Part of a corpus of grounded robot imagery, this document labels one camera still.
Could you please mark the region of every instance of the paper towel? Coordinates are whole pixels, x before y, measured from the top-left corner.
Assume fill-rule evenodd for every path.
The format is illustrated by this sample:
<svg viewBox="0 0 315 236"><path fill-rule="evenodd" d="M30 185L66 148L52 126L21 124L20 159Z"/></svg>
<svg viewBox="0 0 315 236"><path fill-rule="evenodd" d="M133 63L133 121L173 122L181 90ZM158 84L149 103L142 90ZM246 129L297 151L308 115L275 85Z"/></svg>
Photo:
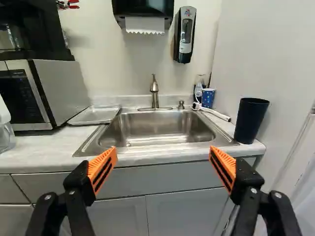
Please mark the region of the paper towel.
<svg viewBox="0 0 315 236"><path fill-rule="evenodd" d="M126 32L140 34L165 34L164 18L161 17L127 17Z"/></svg>

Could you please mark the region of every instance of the white countertop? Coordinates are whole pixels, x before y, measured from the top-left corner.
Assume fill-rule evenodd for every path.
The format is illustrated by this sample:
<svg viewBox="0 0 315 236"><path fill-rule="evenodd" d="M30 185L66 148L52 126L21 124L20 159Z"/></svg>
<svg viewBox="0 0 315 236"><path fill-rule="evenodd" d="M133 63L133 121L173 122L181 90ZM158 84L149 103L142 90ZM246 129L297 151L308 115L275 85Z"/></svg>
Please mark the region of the white countertop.
<svg viewBox="0 0 315 236"><path fill-rule="evenodd" d="M235 126L211 114L206 114L216 125L233 137ZM0 174L43 173L72 171L82 160L93 157L72 157L97 126L65 126L57 131L16 137L16 147L0 154ZM255 140L251 145L220 147L233 157L263 155L266 147ZM190 148L158 153L118 154L119 167L207 160L209 148Z"/></svg>

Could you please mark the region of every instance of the black soap dispenser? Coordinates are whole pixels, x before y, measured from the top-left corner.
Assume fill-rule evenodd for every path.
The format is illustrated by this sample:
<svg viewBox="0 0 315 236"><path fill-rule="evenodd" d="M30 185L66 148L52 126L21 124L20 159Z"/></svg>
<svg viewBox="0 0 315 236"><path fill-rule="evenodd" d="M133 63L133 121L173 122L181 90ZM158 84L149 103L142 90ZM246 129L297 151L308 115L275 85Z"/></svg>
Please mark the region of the black soap dispenser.
<svg viewBox="0 0 315 236"><path fill-rule="evenodd" d="M174 61L189 63L195 35L197 9L182 6L175 16Z"/></svg>

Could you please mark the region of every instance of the baking sheet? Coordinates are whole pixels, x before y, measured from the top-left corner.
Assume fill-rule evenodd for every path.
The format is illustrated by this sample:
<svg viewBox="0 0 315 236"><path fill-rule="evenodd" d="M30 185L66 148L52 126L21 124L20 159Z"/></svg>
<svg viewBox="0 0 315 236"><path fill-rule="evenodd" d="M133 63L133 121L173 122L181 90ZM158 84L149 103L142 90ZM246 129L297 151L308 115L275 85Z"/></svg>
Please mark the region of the baking sheet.
<svg viewBox="0 0 315 236"><path fill-rule="evenodd" d="M92 105L68 120L70 125L109 124L120 111L120 105L99 106Z"/></svg>

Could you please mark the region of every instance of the faucet handle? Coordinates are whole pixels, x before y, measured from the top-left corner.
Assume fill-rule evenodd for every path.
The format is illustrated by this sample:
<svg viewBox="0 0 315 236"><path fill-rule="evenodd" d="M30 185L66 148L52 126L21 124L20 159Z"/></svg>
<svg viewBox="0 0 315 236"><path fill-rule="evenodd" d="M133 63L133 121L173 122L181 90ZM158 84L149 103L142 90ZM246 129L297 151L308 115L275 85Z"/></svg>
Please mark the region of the faucet handle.
<svg viewBox="0 0 315 236"><path fill-rule="evenodd" d="M155 74L152 74L152 83L150 87L150 92L158 92L158 83L157 83Z"/></svg>
<svg viewBox="0 0 315 236"><path fill-rule="evenodd" d="M177 109L178 109L178 110L183 110L183 109L185 109L185 107L184 107L184 101L183 101L183 100L180 100L180 101L179 101L179 105L178 105Z"/></svg>

